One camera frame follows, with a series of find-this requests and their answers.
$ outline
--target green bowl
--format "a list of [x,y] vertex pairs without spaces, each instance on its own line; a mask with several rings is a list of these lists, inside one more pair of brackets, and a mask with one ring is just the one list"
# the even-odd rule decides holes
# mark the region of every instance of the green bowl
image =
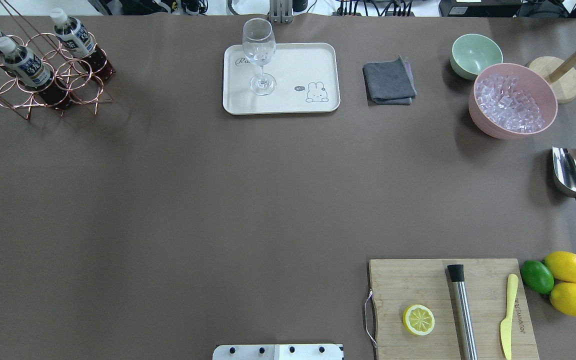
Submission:
[[484,69],[504,62],[501,48],[481,34],[461,35],[452,43],[450,66],[467,80],[475,80]]

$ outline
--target lemon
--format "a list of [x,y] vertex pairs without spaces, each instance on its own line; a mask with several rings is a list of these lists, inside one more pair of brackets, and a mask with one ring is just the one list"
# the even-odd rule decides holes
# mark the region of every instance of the lemon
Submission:
[[560,312],[576,317],[576,283],[556,284],[550,292],[550,303]]
[[543,263],[555,279],[576,283],[576,253],[554,251],[543,258]]
[[404,311],[404,327],[414,335],[428,335],[435,328],[435,316],[426,306],[410,305]]

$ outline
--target white tray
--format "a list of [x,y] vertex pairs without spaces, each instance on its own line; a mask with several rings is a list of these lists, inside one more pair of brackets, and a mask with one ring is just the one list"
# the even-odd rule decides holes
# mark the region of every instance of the white tray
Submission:
[[259,66],[244,57],[241,45],[223,55],[223,108],[233,115],[324,113],[339,107],[337,60],[332,46],[316,43],[278,43],[263,71],[274,76],[277,87],[259,96],[250,79]]

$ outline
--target glass base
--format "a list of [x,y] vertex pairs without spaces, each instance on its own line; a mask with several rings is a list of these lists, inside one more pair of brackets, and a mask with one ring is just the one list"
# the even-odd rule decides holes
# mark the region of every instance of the glass base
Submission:
[[277,87],[277,82],[269,73],[264,73],[263,77],[258,73],[250,79],[250,90],[260,96],[272,93],[275,87]]

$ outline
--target brown tabletop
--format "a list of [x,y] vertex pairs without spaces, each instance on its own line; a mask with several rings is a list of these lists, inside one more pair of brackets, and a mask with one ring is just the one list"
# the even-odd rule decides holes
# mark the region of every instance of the brown tabletop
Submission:
[[[0,107],[0,359],[334,342],[366,360],[368,260],[576,253],[575,201],[549,161],[551,146],[576,148],[576,100],[545,132],[494,139],[448,61],[471,32],[506,62],[565,58],[576,20],[300,15],[277,41],[335,48],[339,108],[232,116],[224,50],[247,18],[84,17],[118,71],[114,103],[30,123]],[[419,95],[375,105],[362,66],[397,55]],[[576,317],[533,291],[528,305],[541,358],[576,358]]]

